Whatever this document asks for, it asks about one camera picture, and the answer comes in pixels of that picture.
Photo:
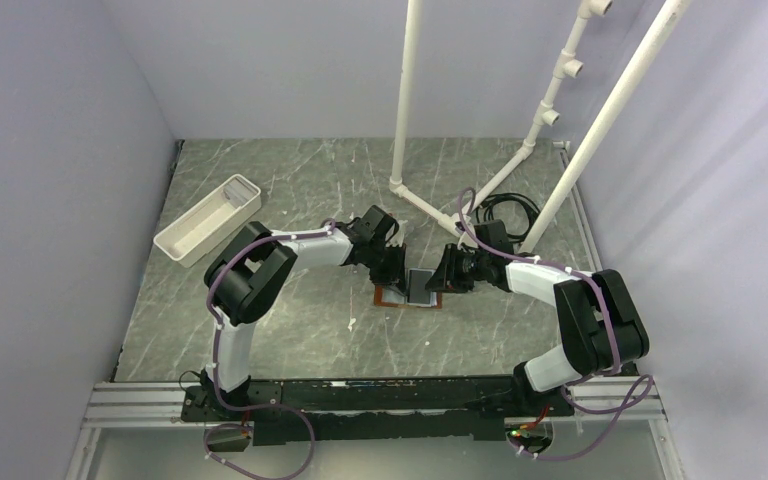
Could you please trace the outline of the white rectangular plastic tray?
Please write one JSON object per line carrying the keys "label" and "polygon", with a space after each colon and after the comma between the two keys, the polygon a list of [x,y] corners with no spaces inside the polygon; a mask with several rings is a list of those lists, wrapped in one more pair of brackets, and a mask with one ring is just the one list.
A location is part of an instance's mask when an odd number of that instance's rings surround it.
{"label": "white rectangular plastic tray", "polygon": [[261,196],[256,184],[232,175],[157,233],[153,244],[170,260],[190,268],[261,208]]}

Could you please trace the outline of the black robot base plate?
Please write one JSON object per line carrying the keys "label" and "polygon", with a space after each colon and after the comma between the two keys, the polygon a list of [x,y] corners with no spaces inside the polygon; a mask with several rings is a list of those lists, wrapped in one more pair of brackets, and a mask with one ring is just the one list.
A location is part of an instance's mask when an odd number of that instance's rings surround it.
{"label": "black robot base plate", "polygon": [[511,375],[251,380],[225,397],[206,382],[184,390],[185,423],[245,424],[257,446],[288,442],[469,437],[497,441],[521,423],[570,417],[558,391],[529,393]]}

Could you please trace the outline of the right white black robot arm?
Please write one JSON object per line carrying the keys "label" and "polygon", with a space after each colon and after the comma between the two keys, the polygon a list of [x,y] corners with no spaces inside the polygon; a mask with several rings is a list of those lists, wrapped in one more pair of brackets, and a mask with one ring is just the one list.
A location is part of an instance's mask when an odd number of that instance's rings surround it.
{"label": "right white black robot arm", "polygon": [[449,244],[426,288],[461,294],[477,282],[555,308],[560,344],[514,368],[511,401],[524,415],[545,407],[551,391],[597,374],[616,374],[650,350],[641,316],[615,270],[585,273],[537,257]]}

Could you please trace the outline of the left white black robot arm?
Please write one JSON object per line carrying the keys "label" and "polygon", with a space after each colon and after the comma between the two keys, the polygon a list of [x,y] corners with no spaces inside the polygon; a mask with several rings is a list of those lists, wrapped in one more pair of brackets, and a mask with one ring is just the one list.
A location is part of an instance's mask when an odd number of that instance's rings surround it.
{"label": "left white black robot arm", "polygon": [[291,273],[331,266],[363,266],[371,282],[404,293],[406,247],[401,226],[386,213],[369,211],[349,222],[325,221],[302,231],[274,231],[252,222],[207,270],[206,306],[214,337],[201,384],[208,407],[224,420],[249,405],[250,352],[257,322],[275,304]]}

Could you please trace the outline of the brown leather card holder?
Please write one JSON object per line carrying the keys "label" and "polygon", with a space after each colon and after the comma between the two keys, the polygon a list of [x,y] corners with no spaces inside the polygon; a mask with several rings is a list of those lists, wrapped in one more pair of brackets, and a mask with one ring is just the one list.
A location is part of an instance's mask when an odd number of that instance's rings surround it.
{"label": "brown leather card holder", "polygon": [[399,293],[390,287],[376,286],[373,303],[378,307],[387,308],[416,308],[416,309],[441,309],[442,308],[442,294],[436,293],[436,305],[430,308],[421,308],[416,306],[410,306],[406,303],[406,294]]}

